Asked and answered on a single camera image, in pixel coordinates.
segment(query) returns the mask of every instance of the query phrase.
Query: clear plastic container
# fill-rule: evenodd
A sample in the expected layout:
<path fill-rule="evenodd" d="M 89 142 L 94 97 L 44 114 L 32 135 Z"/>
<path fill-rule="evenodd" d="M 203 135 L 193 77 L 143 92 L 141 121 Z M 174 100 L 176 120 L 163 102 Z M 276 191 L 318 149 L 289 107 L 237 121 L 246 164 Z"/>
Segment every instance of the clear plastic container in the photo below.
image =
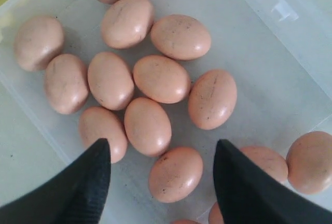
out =
<path fill-rule="evenodd" d="M 239 147 L 265 145 L 285 155 L 299 135 L 314 129 L 332 131 L 331 19 L 311 0 L 151 1 L 156 19 L 183 13 L 207 26 L 212 34 L 211 50 L 201 59 L 182 64 L 193 81 L 212 68 L 230 71 L 238 85 L 238 102 L 230 119 L 213 131 L 194 127 L 186 101 L 163 105 L 172 123 L 172 147 L 192 146 L 203 156 L 201 183 L 185 200 L 158 203 L 147 187 L 154 159 L 130 147 L 125 158 L 112 167 L 103 223 L 169 223 L 178 218 L 207 223 L 216 200 L 212 163 L 219 138 L 228 138 Z M 107 8 L 96 0 L 9 0 L 0 7 L 0 81 L 67 163 L 83 151 L 77 131 L 80 113 L 61 116 L 49 107 L 43 72 L 27 73 L 17 66 L 13 38 L 29 17 L 50 14 L 65 27 L 65 52 L 88 64 L 97 52 L 111 50 L 100 37 Z M 115 52 L 132 66 L 156 50 L 147 38 L 132 49 Z M 96 105 L 92 98 L 85 108 L 91 105 Z M 307 198 L 332 209 L 331 197 L 332 188 Z"/>

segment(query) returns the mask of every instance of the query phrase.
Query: translucent plastic tub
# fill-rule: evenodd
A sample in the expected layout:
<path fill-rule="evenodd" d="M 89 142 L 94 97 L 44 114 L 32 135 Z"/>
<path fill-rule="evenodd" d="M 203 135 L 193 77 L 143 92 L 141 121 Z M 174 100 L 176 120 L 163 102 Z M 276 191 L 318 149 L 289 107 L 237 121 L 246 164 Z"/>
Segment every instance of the translucent plastic tub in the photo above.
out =
<path fill-rule="evenodd" d="M 192 146 L 203 156 L 201 183 L 185 200 L 158 203 L 147 187 L 154 159 L 130 147 L 125 158 L 113 165 L 103 220 L 143 224 L 190 218 L 206 223 L 216 200 L 212 162 L 219 138 L 237 146 L 265 145 L 285 155 L 299 135 L 313 129 L 332 131 L 332 25 L 310 0 L 151 1 L 156 19 L 183 13 L 207 26 L 213 40 L 210 52 L 183 65 L 193 81 L 212 68 L 230 71 L 238 85 L 238 102 L 231 118 L 213 131 L 193 126 L 186 101 L 163 105 L 172 123 L 172 147 Z M 65 27 L 65 52 L 79 55 L 88 64 L 97 52 L 110 50 L 101 40 L 99 27 L 107 8 L 96 0 L 9 0 L 0 7 L 0 81 L 65 162 L 83 151 L 77 132 L 80 113 L 61 116 L 49 107 L 43 73 L 26 73 L 16 65 L 13 37 L 27 18 L 50 14 Z M 156 50 L 147 38 L 133 49 L 115 52 L 132 66 Z M 86 107 L 91 105 L 96 105 L 92 98 Z M 329 189 L 309 199 L 332 209 L 331 197 Z"/>

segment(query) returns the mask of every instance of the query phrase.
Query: plastic container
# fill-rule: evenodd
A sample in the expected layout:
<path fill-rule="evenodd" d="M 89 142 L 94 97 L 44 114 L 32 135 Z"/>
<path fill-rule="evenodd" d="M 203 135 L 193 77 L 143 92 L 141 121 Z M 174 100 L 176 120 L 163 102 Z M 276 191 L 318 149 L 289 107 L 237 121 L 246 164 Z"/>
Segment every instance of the plastic container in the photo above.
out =
<path fill-rule="evenodd" d="M 311 0 L 151 1 L 156 19 L 183 13 L 207 26 L 213 40 L 210 52 L 183 65 L 193 81 L 212 68 L 230 71 L 238 85 L 238 102 L 230 119 L 213 131 L 193 126 L 186 101 L 163 105 L 172 123 L 172 147 L 192 146 L 203 156 L 200 185 L 185 200 L 158 203 L 147 187 L 154 159 L 129 148 L 125 158 L 112 167 L 103 223 L 169 223 L 178 218 L 207 223 L 216 200 L 212 163 L 219 138 L 228 138 L 239 147 L 265 145 L 285 155 L 301 134 L 314 129 L 332 131 L 331 19 Z M 49 107 L 43 72 L 26 73 L 18 67 L 13 37 L 27 18 L 53 15 L 65 27 L 65 52 L 88 64 L 97 52 L 110 50 L 102 42 L 99 26 L 107 8 L 96 0 L 9 0 L 0 7 L 0 81 L 65 162 L 83 151 L 77 131 L 79 113 L 61 116 Z M 132 66 L 156 50 L 147 38 L 132 49 L 116 52 Z M 96 105 L 92 98 L 86 107 L 91 105 Z M 332 209 L 331 197 L 332 188 L 309 199 Z"/>

